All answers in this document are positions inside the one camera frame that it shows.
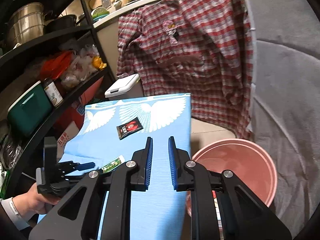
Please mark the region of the person's left hand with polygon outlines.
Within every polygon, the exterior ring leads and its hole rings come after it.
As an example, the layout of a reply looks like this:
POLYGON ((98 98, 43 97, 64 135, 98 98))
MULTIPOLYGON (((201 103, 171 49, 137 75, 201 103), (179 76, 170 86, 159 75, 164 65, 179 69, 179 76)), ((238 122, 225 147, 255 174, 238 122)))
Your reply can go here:
POLYGON ((40 194, 37 191, 37 185, 34 183, 28 192, 12 198, 13 204, 21 217, 26 218, 29 215, 45 214, 46 204, 56 205, 61 198, 51 194, 40 194))

